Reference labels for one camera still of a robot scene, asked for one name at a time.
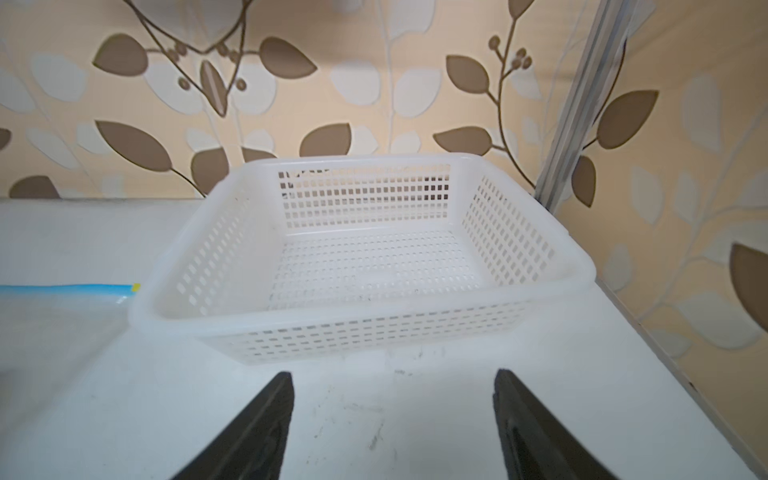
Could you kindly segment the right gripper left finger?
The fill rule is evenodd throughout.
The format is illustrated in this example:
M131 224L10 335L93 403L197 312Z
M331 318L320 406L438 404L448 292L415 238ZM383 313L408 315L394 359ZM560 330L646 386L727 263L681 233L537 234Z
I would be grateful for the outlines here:
M292 375L283 371L246 405L177 479L277 479L294 409Z

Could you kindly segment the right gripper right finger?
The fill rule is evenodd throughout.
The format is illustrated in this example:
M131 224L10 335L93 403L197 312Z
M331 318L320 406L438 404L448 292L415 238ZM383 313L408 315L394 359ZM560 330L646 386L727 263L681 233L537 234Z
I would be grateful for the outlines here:
M496 373L493 408L510 479L615 477L510 370Z

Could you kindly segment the clear zip bag blue zipper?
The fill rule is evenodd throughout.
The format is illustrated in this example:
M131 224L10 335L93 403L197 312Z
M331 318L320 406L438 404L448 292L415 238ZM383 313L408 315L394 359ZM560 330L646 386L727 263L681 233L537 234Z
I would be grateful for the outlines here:
M128 329L122 294L1 291L1 429L44 410Z

